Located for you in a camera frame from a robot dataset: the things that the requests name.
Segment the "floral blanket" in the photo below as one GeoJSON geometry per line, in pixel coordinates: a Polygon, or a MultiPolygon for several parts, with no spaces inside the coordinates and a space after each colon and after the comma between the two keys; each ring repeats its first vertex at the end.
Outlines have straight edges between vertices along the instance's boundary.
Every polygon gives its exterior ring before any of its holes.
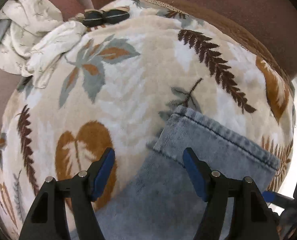
{"type": "MultiPolygon", "coordinates": [[[[207,22],[166,4],[116,0],[130,18],[89,30],[57,61],[45,89],[24,78],[0,136],[0,226],[18,239],[47,176],[68,179],[106,147],[116,162],[98,210],[141,168],[150,142],[179,105],[202,112],[280,159],[278,190],[291,158],[293,99],[262,58],[207,22]]],[[[75,228],[66,201],[69,230],[75,228]]]]}

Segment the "silver bolt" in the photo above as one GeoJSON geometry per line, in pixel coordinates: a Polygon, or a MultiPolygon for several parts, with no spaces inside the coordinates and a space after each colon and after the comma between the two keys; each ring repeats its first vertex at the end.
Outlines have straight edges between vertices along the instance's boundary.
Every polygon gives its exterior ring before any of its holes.
{"type": "Polygon", "coordinates": [[[86,175],[87,175],[87,171],[80,171],[78,173],[78,176],[81,177],[81,178],[85,177],[86,175]]]}
{"type": "Polygon", "coordinates": [[[251,177],[245,177],[244,180],[247,182],[247,183],[252,183],[253,182],[253,179],[251,177]]]}
{"type": "Polygon", "coordinates": [[[212,171],[211,174],[213,177],[216,177],[216,178],[221,176],[221,173],[219,171],[212,171]]]}
{"type": "Polygon", "coordinates": [[[47,176],[45,182],[51,182],[53,180],[52,176],[47,176]]]}

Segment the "white cloth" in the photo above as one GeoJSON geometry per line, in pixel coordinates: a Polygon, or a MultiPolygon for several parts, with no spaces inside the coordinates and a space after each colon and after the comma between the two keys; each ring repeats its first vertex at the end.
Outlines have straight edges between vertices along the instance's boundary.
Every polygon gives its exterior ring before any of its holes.
{"type": "Polygon", "coordinates": [[[81,23],[63,24],[61,11],[49,0],[8,0],[0,11],[0,19],[12,20],[0,44],[0,69],[33,75],[33,84],[39,88],[45,88],[52,65],[60,55],[70,50],[86,31],[81,23]]]}

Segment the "blue denim jeans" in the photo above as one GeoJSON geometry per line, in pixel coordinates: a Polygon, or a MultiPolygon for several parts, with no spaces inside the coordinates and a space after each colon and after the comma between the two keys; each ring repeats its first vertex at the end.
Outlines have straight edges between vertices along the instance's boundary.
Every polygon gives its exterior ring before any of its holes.
{"type": "MultiPolygon", "coordinates": [[[[254,142],[193,109],[179,106],[138,175],[96,212],[107,240],[194,238],[206,203],[196,195],[183,166],[186,147],[228,178],[251,176],[260,191],[266,189],[279,167],[279,159],[254,142]]],[[[232,209],[230,198],[221,239],[229,232],[232,209]]]]}

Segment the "crumpled white fabric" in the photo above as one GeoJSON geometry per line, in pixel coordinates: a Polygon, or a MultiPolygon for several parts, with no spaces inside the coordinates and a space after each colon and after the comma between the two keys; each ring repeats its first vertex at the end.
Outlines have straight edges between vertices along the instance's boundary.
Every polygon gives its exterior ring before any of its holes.
{"type": "Polygon", "coordinates": [[[8,0],[0,19],[12,20],[0,44],[0,69],[33,75],[34,86],[39,88],[46,86],[61,53],[70,50],[86,31],[81,23],[63,23],[61,11],[49,0],[8,0]]]}

